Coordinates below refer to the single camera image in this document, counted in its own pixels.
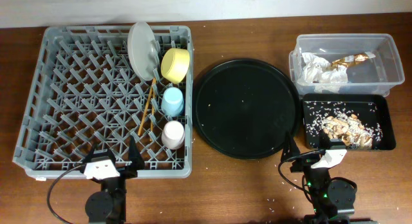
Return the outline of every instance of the gray dish rack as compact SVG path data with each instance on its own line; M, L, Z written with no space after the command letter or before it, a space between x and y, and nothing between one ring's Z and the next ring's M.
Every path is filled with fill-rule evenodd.
M166 117L163 92L173 86L154 69L156 98L151 100L144 132L137 136L151 82L130 67L130 26L50 27L41 44L13 162L36 180L53 179L79 163L93 144L111 149L116 166L129 164L130 136L145 160L138 178L185 178L192 169L193 45L186 26L151 26L160 58L169 48L191 56L186 80L175 85L185 96L185 114L173 118L185 127L184 147L166 148L161 141ZM65 178L86 178L78 171Z

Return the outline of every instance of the black plastic tray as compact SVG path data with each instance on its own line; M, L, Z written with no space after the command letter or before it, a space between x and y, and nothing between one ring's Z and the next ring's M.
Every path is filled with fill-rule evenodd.
M242 159L282 149L285 133L301 120L299 95L276 67L238 59L213 68L194 88L193 120L200 136L221 153Z
M393 133L391 117L389 115L388 104L386 99L380 95L334 95L334 94L306 94L303 97L303 124L306 136L306 145L313 148L327 148L320 146L323 135L320 127L317 131L311 134L310 126L312 125L315 114L333 115L333 110L342 111L345 109L347 115L351 114L348 111L353 110L353 113L358 116L359 120L366 127L377 128L378 124L382 130L382 137L379 141L373 139L372 149L376 150L392 150L396 147L395 135ZM363 149L348 148L348 150L365 151Z

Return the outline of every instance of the white cup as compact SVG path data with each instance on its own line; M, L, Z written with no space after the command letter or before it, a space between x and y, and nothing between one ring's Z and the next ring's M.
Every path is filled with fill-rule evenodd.
M185 140L185 128L178 121L169 121L163 128L162 142L169 149L179 149Z

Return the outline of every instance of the wooden chopstick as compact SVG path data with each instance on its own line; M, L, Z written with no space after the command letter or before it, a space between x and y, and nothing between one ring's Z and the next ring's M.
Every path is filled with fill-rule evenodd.
M152 80L152 85L155 85L155 84L156 84L156 78ZM140 123L139 130L137 131L137 136L140 136L142 134L143 124L144 124L144 120L146 119L147 109L149 108L150 99L152 98L152 93L153 93L152 85L150 85L149 97L147 98L146 106L143 112L142 123Z
M156 93L153 92L153 98L156 99ZM152 105L152 115L155 115L155 108ZM150 131L153 132L153 122L150 120Z

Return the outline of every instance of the table surface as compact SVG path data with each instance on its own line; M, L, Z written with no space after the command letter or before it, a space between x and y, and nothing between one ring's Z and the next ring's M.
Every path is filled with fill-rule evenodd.
M195 77L221 62L243 57L269 62L288 75L288 54L302 33L392 35L407 78L386 97L397 148L349 152L330 173L357 183L353 218L412 223L411 13L173 24L191 29ZM44 30L0 30L0 217L4 223L58 223L46 205L52 180L37 182L12 163ZM261 160L237 160L209 147L196 131L193 137L193 170L188 178L127 181L128 223L291 223L313 214L304 194L282 183L276 168L280 153ZM303 129L295 140L302 151L308 150ZM284 172L292 180L301 178L300 174L288 173L286 167ZM62 217L87 223L84 204L98 190L96 183L87 180L63 180L53 191L51 202Z

